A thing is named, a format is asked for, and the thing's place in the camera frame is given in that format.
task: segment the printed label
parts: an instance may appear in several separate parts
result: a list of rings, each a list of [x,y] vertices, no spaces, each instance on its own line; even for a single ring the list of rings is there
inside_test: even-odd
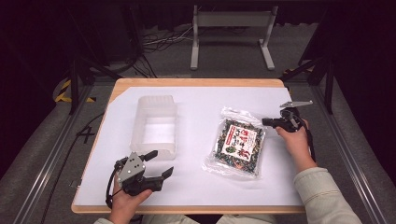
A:
[[[230,125],[221,152],[244,161],[250,161],[251,153],[256,146],[256,136],[257,133],[254,131]]]

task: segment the clear plastic container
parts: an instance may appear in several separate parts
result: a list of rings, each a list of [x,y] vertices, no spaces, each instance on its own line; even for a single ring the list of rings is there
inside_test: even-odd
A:
[[[154,161],[169,161],[176,156],[177,106],[171,95],[139,98],[130,148],[138,155],[158,150]]]

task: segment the finger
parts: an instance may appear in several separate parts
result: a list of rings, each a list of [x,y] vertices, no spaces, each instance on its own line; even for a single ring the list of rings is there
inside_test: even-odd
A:
[[[279,134],[280,136],[283,136],[284,132],[286,131],[279,126],[275,127],[275,130],[276,130],[277,134]]]
[[[151,189],[146,189],[145,191],[140,192],[138,195],[134,197],[134,200],[138,203],[141,204],[143,201],[145,201],[152,193]]]

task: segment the gray sleeve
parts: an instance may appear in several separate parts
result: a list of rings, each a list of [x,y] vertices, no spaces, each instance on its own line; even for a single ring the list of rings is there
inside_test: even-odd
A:
[[[294,186],[305,205],[308,223],[361,223],[327,169],[315,167],[300,172]]]

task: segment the metal rail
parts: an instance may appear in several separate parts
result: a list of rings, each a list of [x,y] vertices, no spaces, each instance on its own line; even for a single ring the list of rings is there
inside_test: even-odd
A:
[[[84,100],[89,96],[91,90],[92,86],[84,86],[79,101],[84,102]],[[44,191],[44,188],[50,180],[50,176],[56,166],[56,163],[62,155],[62,152],[64,150],[64,144],[67,140],[70,130],[72,129],[78,117],[79,112],[81,111],[82,106],[83,104],[79,104],[73,115],[70,115],[67,118],[60,135],[58,136],[49,156],[47,157],[46,162],[41,168],[41,171],[38,173],[37,179],[35,180],[32,189],[30,190],[28,196],[25,199],[20,209],[20,212],[15,217],[15,220],[13,222],[14,224],[22,224],[28,222],[30,215],[32,215],[33,210],[35,209],[35,206],[37,205],[37,202],[40,199],[42,192]]]
[[[361,196],[361,200],[363,201],[371,220],[373,223],[387,224],[388,222],[382,214],[381,209],[379,208],[378,203],[376,202],[375,197],[370,190],[370,186],[366,176],[364,175],[364,172],[359,167],[358,163],[353,157],[353,154],[351,153],[349,146],[347,145],[346,139],[341,134],[337,121],[333,115],[329,115],[326,105],[323,104],[324,96],[320,90],[320,87],[311,86],[311,91],[313,92],[321,111],[325,115],[326,121],[332,130],[333,136],[337,140],[341,157],[344,161],[344,164],[346,165],[353,183],[355,184],[356,189],[358,190],[359,195]]]

